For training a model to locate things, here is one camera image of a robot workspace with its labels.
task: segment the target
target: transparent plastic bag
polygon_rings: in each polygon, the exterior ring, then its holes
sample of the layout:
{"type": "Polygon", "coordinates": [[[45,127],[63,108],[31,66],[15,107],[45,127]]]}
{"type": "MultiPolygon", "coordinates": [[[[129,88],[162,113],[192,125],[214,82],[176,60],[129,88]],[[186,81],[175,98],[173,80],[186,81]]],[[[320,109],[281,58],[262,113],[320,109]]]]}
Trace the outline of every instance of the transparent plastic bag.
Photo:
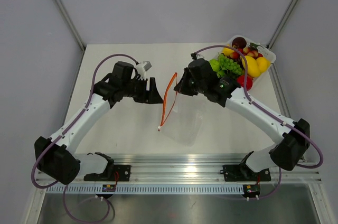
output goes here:
{"type": "MultiPolygon", "coordinates": [[[[166,112],[174,102],[174,91],[168,95],[166,112]]],[[[177,94],[175,105],[161,128],[161,133],[184,146],[193,146],[201,129],[206,112],[204,96],[185,96],[177,94]]]]}

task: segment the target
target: fruit basket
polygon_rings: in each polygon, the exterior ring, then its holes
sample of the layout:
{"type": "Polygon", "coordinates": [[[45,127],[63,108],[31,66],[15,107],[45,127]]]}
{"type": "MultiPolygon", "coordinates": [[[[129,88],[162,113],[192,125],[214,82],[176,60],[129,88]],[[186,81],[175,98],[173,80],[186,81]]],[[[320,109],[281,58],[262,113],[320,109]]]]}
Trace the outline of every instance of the fruit basket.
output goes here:
{"type": "MultiPolygon", "coordinates": [[[[264,73],[267,73],[271,64],[276,60],[276,55],[273,52],[263,47],[260,43],[241,35],[235,35],[226,45],[240,50],[246,56],[248,76],[250,76],[247,81],[248,90],[257,84],[259,78],[264,73]]],[[[228,75],[236,79],[243,86],[246,68],[238,53],[232,49],[220,49],[218,54],[209,62],[219,78],[228,75]]]]}

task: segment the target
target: red apple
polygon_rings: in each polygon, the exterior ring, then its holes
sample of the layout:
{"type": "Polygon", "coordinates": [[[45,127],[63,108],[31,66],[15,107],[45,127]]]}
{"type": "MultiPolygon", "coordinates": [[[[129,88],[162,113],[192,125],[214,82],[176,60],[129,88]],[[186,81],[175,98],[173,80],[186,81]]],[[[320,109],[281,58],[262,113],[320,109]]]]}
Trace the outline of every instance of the red apple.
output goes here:
{"type": "Polygon", "coordinates": [[[230,58],[236,60],[236,59],[239,58],[239,54],[237,52],[233,52],[233,53],[230,54],[230,58]]]}
{"type": "Polygon", "coordinates": [[[255,58],[256,56],[255,56],[255,54],[252,52],[252,51],[250,51],[250,52],[248,52],[248,54],[247,54],[248,56],[250,56],[250,57],[253,57],[253,58],[255,58]]]}
{"type": "Polygon", "coordinates": [[[245,54],[248,54],[250,51],[251,51],[251,49],[250,49],[249,47],[245,47],[245,48],[243,49],[243,52],[244,52],[245,54]]]}

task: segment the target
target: green grapes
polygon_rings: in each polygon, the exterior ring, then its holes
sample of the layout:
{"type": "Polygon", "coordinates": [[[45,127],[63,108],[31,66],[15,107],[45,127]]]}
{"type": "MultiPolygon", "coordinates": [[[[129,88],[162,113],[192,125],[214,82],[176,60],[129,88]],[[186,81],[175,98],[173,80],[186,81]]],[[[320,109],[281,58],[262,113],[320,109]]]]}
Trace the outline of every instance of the green grapes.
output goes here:
{"type": "Polygon", "coordinates": [[[240,65],[237,64],[237,62],[234,62],[233,59],[229,59],[224,56],[224,54],[220,54],[218,56],[218,61],[221,69],[225,71],[228,76],[237,79],[242,74],[242,69],[240,68],[240,65]]]}

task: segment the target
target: metal floor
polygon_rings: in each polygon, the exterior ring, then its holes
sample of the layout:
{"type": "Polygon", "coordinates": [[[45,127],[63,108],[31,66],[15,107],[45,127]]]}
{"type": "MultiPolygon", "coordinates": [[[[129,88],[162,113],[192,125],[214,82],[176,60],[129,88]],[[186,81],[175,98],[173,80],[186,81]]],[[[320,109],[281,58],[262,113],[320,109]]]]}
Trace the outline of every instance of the metal floor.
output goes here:
{"type": "MultiPolygon", "coordinates": [[[[262,187],[262,194],[272,189],[262,187]]],[[[77,207],[89,195],[67,195],[72,214],[85,221],[100,219],[106,204],[92,200],[77,207]]],[[[282,185],[271,198],[234,200],[233,195],[114,195],[115,208],[102,223],[114,224],[218,224],[218,223],[320,223],[307,185],[282,185]]],[[[70,224],[61,194],[46,194],[38,224],[70,224]]]]}

